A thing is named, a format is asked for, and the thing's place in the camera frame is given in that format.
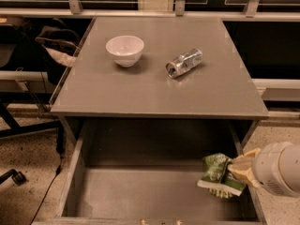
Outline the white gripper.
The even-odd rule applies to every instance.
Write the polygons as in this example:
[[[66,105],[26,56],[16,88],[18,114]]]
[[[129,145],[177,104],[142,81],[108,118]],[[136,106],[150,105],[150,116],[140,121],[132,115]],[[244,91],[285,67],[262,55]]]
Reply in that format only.
[[[260,185],[276,196],[300,197],[300,145],[277,142],[252,149],[232,160],[228,170],[250,187]],[[250,166],[245,170],[237,167]]]

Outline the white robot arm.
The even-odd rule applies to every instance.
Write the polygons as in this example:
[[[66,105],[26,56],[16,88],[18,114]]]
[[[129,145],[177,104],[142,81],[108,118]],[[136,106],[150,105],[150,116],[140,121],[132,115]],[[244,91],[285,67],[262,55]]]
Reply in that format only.
[[[276,142],[235,158],[228,170],[254,188],[284,197],[300,197],[300,145]]]

